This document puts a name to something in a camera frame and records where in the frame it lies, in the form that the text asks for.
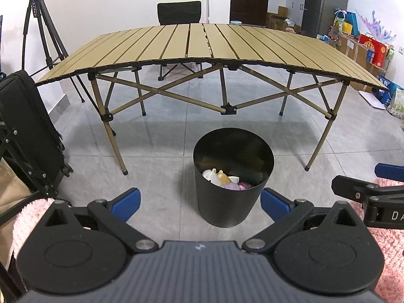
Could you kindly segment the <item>black round trash bin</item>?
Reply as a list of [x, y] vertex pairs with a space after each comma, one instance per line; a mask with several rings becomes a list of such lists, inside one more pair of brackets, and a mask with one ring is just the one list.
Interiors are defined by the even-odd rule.
[[[229, 228], [243, 222], [274, 169], [272, 149], [259, 135], [239, 128], [215, 129], [193, 150], [196, 197], [201, 217]], [[234, 191], [226, 183], [246, 182], [251, 189]]]

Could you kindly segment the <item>pink satin cloth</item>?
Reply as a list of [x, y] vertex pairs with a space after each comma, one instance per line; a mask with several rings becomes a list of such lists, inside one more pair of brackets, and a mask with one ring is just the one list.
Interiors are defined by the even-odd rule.
[[243, 190], [251, 189], [253, 186], [246, 182], [240, 182], [240, 183], [230, 182], [230, 183], [222, 184], [221, 187], [228, 189], [228, 190], [243, 191]]

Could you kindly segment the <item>grey refrigerator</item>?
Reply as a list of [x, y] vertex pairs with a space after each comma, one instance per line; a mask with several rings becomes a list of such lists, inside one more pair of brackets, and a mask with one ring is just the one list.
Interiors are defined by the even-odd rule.
[[334, 23], [335, 12], [346, 10], [348, 0], [305, 0], [301, 35], [315, 38], [327, 34]]

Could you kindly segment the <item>black suitcase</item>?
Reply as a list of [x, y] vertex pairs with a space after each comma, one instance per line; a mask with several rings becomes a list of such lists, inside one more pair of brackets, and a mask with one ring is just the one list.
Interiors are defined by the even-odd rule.
[[9, 140], [5, 145], [18, 154], [11, 166], [34, 191], [55, 194], [62, 178], [73, 172], [65, 160], [62, 136], [24, 70], [1, 80], [1, 139]]

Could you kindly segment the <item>red gift box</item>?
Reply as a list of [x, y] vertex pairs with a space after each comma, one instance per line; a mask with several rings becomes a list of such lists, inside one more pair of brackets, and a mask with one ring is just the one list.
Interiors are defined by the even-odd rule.
[[366, 61], [381, 68], [388, 52], [387, 46], [378, 40], [363, 34], [360, 35], [359, 43], [367, 49]]

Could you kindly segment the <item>black folding chair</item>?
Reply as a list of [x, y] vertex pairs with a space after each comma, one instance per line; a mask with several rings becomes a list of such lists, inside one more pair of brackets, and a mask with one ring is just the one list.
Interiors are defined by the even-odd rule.
[[172, 30], [161, 58], [179, 60], [188, 56], [190, 26], [201, 20], [200, 1], [158, 3], [158, 21], [166, 30]]

